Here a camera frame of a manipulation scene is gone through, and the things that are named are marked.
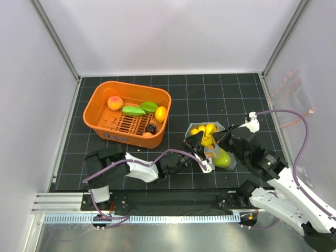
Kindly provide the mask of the yellow banana bunch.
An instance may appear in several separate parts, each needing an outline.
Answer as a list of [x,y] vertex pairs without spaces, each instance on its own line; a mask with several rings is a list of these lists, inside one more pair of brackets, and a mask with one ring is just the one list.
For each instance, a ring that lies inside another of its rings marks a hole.
[[213,123],[201,125],[198,128],[191,129],[190,135],[195,135],[201,131],[203,132],[201,145],[204,147],[208,147],[209,145],[214,145],[215,139],[213,137],[213,134],[217,132],[217,126]]

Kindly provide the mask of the clear zip top bag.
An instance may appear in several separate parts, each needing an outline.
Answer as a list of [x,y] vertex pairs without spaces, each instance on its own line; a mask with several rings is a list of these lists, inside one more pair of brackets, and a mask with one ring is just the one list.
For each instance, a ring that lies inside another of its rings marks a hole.
[[201,147],[208,159],[211,159],[214,165],[220,169],[231,171],[236,166],[236,159],[232,153],[221,149],[213,138],[213,134],[224,130],[225,128],[218,122],[191,123],[185,133],[185,138],[203,131]]

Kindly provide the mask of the green pear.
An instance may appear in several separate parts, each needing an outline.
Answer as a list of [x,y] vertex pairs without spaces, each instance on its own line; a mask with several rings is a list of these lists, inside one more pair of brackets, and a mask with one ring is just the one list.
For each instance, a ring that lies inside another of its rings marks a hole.
[[221,148],[218,148],[214,152],[214,163],[217,167],[226,168],[231,163],[230,155]]

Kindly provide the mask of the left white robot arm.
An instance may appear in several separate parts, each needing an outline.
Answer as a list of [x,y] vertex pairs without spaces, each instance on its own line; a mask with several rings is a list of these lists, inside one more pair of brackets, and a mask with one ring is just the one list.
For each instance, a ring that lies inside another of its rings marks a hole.
[[189,136],[183,141],[184,151],[167,149],[153,161],[131,155],[119,143],[87,154],[84,158],[87,177],[83,183],[88,186],[94,206],[99,210],[109,208],[110,188],[124,177],[152,183],[168,178],[193,161],[203,173],[210,173],[214,169],[213,159],[205,155],[201,140],[201,133]]

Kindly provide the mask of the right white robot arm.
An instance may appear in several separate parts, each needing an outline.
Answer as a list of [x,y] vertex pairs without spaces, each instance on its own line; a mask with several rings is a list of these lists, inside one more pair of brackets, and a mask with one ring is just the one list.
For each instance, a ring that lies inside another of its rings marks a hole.
[[254,176],[285,198],[266,192],[251,181],[237,190],[239,206],[262,208],[290,225],[315,251],[335,251],[335,209],[324,202],[296,175],[276,152],[263,149],[246,127],[232,125],[213,135],[217,145],[232,153]]

